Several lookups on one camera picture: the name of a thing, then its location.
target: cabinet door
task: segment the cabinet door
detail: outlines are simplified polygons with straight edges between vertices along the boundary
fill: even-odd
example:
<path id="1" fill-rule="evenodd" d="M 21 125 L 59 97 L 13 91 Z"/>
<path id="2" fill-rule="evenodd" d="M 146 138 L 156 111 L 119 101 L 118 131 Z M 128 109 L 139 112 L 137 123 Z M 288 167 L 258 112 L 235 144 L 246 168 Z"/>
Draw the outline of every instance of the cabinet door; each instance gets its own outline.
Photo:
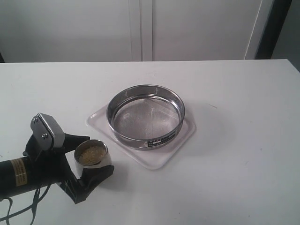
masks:
<path id="1" fill-rule="evenodd" d="M 139 0 L 0 2 L 5 62 L 139 61 Z"/>
<path id="2" fill-rule="evenodd" d="M 244 59 L 257 25 L 256 41 L 252 40 L 251 47 L 258 45 L 271 3 L 272 0 L 153 0 L 153 59 Z M 260 24 L 255 24 L 258 15 Z"/>

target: wire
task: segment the wire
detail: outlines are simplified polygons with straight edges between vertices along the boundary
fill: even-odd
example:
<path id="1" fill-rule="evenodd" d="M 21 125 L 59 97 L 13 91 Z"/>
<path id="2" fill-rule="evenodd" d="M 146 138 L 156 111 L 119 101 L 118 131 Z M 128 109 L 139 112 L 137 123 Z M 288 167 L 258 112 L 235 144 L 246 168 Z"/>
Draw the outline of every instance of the wire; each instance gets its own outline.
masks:
<path id="1" fill-rule="evenodd" d="M 36 211 L 37 211 L 38 203 L 46 196 L 46 194 L 48 193 L 48 191 L 50 189 L 50 186 L 51 186 L 51 183 L 48 184 L 46 190 L 44 191 L 44 193 L 42 194 L 42 196 L 40 198 L 38 198 L 38 197 L 40 195 L 41 188 L 38 188 L 34 193 L 32 204 L 30 206 L 18 211 L 18 212 L 13 213 L 13 214 L 9 214 L 10 209 L 13 205 L 13 200 L 11 198 L 4 198 L 4 199 L 7 199 L 9 201 L 9 208 L 8 208 L 7 216 L 0 218 L 0 222 L 6 220 L 6 224 L 9 225 L 9 219 L 10 218 L 18 216 L 21 213 L 24 213 L 24 212 L 31 209 L 32 210 L 32 221 L 31 221 L 30 225 L 32 225 L 33 222 L 34 222 L 34 219 L 35 219 L 35 214 L 36 214 Z"/>

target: metal cup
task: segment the metal cup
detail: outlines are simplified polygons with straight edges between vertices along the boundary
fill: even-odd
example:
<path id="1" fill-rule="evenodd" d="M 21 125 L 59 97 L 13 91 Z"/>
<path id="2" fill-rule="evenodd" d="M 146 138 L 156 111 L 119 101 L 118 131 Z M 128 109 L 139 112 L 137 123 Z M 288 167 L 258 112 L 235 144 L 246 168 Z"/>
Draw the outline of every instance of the metal cup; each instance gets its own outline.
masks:
<path id="1" fill-rule="evenodd" d="M 97 162 L 95 162 L 91 165 L 82 164 L 79 162 L 79 157 L 81 156 L 83 151 L 85 151 L 89 147 L 101 147 L 106 151 L 106 154 L 103 157 L 99 158 L 99 160 Z M 102 141 L 99 141 L 99 140 L 87 140 L 87 141 L 83 142 L 82 144 L 80 144 L 74 151 L 74 159 L 76 162 L 76 170 L 80 176 L 81 176 L 84 168 L 96 169 L 96 168 L 100 168 L 100 167 L 112 164 L 112 159 L 108 152 L 108 148 L 107 148 L 106 144 L 104 144 Z"/>

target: sticker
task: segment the sticker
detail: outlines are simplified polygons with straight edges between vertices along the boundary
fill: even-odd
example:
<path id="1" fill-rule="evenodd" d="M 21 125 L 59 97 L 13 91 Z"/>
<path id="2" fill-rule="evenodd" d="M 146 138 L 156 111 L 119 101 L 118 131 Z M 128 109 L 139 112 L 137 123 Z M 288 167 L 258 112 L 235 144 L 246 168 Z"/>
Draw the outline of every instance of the sticker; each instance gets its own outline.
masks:
<path id="1" fill-rule="evenodd" d="M 174 138 L 175 134 L 176 134 L 176 132 L 174 131 L 173 133 L 171 133 L 167 137 L 164 137 L 164 138 L 158 139 L 158 140 L 154 140 L 154 141 L 151 141 L 151 142 L 147 142 L 147 145 L 148 145 L 148 147 L 154 147 L 154 146 L 164 144 L 164 143 L 168 142 L 169 140 L 171 140 L 172 138 Z"/>
<path id="2" fill-rule="evenodd" d="M 16 186 L 21 186 L 27 184 L 27 173 L 24 162 L 20 159 L 11 160 L 11 164 L 13 165 L 15 171 L 15 183 Z"/>

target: seeds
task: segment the seeds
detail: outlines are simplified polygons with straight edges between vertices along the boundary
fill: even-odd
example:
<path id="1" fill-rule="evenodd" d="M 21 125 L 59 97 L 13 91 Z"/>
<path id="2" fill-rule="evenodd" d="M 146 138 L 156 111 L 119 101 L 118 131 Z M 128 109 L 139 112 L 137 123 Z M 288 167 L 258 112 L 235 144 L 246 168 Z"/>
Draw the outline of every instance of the seeds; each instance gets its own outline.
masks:
<path id="1" fill-rule="evenodd" d="M 102 147 L 89 147 L 85 149 L 78 161 L 84 165 L 93 165 L 99 162 L 106 155 L 106 150 Z"/>

